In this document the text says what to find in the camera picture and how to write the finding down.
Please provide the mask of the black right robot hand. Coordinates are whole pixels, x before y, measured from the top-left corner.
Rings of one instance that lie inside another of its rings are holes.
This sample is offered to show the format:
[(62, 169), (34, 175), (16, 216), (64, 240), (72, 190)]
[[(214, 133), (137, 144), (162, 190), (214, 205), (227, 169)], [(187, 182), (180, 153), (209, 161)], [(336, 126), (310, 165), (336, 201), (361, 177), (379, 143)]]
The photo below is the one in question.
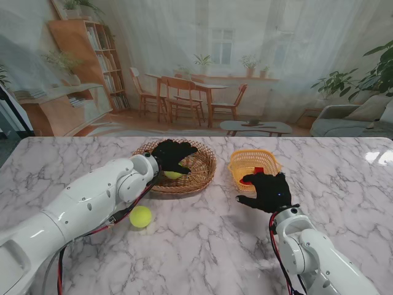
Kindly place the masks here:
[(257, 194), (256, 198), (236, 196), (237, 202), (243, 205), (266, 213), (275, 213), (292, 205), (292, 196), (284, 173), (276, 176), (256, 173), (244, 176), (243, 181), (251, 183)]

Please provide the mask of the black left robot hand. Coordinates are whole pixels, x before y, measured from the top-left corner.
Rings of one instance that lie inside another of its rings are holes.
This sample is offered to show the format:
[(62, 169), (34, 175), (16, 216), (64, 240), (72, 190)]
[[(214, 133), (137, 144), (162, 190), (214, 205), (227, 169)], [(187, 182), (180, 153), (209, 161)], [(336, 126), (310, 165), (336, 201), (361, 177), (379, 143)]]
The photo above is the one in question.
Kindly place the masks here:
[(152, 155), (160, 164), (164, 175), (169, 179), (178, 179), (191, 173), (190, 168), (180, 164), (186, 157), (196, 153), (198, 148), (189, 142), (165, 140), (160, 142), (152, 151)]

